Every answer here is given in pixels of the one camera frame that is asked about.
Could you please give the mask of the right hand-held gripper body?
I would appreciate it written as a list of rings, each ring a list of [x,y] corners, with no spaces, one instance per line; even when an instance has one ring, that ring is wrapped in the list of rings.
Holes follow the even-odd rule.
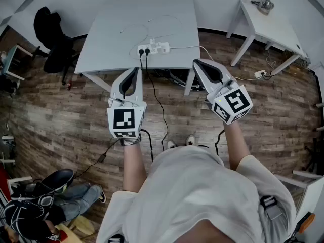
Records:
[[[253,103],[244,85],[232,78],[207,95],[211,110],[227,125],[244,117]]]

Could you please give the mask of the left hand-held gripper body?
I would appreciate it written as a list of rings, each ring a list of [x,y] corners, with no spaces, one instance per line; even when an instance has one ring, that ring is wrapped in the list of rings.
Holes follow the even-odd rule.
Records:
[[[107,108],[108,127],[116,139],[135,139],[140,135],[147,104],[110,98]]]

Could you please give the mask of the white power strip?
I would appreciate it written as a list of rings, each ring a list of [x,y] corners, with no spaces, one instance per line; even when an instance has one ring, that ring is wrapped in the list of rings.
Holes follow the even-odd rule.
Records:
[[[170,52],[169,42],[158,42],[154,44],[144,44],[137,47],[137,54],[139,55],[140,50],[150,49],[151,54],[167,54]]]

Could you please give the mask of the person's left forearm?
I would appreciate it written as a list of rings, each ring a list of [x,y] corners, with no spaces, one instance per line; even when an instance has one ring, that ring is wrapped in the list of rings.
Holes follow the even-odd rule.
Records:
[[[124,146],[123,190],[138,193],[146,178],[140,144]]]

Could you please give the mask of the person's right forearm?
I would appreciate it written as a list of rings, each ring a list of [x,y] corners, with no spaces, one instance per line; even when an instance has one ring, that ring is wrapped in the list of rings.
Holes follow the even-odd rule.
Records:
[[[228,147],[230,168],[235,171],[241,160],[250,155],[250,151],[237,121],[229,125],[224,123],[224,131]]]

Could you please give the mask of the patterned wristband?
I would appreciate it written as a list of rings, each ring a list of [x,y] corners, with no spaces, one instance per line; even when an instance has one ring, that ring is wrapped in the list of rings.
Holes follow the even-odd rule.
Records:
[[[138,137],[129,137],[129,138],[121,138],[120,140],[122,146],[130,146],[134,144],[138,144],[141,142],[141,134]]]

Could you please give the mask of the white side table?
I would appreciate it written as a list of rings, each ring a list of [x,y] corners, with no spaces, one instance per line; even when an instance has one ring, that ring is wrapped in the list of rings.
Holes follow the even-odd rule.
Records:
[[[287,18],[282,17],[276,12],[270,13],[266,16],[262,14],[254,4],[251,2],[244,2],[243,0],[239,1],[237,9],[235,10],[233,18],[229,24],[226,35],[227,38],[230,38],[238,27],[242,16],[246,18],[249,32],[244,43],[231,60],[230,65],[232,67],[237,64],[257,36],[267,41],[267,46],[265,47],[267,50],[272,45],[279,45],[286,50],[293,52],[291,57],[271,72],[272,76],[283,71],[298,58],[308,58]]]

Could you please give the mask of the black office chair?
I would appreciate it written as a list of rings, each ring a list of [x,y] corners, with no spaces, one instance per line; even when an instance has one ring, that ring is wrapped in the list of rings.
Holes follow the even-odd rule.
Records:
[[[52,13],[48,7],[42,7],[34,18],[34,31],[37,39],[49,49],[48,53],[41,51],[40,47],[34,51],[33,56],[46,57],[44,72],[57,74],[62,72],[62,85],[69,67],[75,67],[74,61],[79,54],[73,49],[74,40],[66,36],[60,26],[61,18],[57,12]]]

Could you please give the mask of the black tripod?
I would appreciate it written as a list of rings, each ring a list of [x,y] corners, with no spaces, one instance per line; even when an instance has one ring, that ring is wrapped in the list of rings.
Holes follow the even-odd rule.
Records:
[[[324,140],[313,138],[312,141],[313,149],[310,149],[307,145],[304,147],[304,149],[308,151],[311,159],[302,170],[312,173],[316,168],[316,174],[324,176]]]

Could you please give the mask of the person's white shirt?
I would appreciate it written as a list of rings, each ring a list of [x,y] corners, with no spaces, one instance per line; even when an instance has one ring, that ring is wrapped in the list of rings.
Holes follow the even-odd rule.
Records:
[[[265,195],[275,196],[280,217],[269,219]],[[254,156],[234,171],[209,149],[182,146],[155,158],[138,193],[112,195],[96,243],[116,234],[127,243],[174,243],[202,220],[235,243],[284,243],[295,217],[287,188]]]

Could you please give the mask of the round wooden stool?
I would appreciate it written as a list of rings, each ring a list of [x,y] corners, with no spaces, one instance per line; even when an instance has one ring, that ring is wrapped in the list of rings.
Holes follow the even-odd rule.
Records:
[[[55,228],[62,234],[61,243],[82,243],[79,237],[64,224],[56,225]]]
[[[71,223],[70,229],[77,229],[85,235],[92,235],[95,233],[94,225],[86,217],[79,215]]]

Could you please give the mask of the white shelf unit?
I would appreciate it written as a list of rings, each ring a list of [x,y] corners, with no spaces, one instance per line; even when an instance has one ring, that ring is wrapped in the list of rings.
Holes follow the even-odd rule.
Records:
[[[293,175],[313,179],[313,181],[310,181],[310,182],[302,182],[302,181],[298,181],[296,179],[292,179],[292,178],[288,178],[285,176],[275,174],[275,176],[281,182],[289,183],[291,185],[300,187],[304,190],[302,198],[296,207],[297,213],[296,213],[296,217],[295,217],[295,220],[293,223],[293,228],[295,228],[297,223],[308,212],[313,213],[313,211],[319,201],[321,192],[324,188],[324,176],[309,173],[306,171],[296,171],[296,170],[293,170],[292,173],[293,173]]]

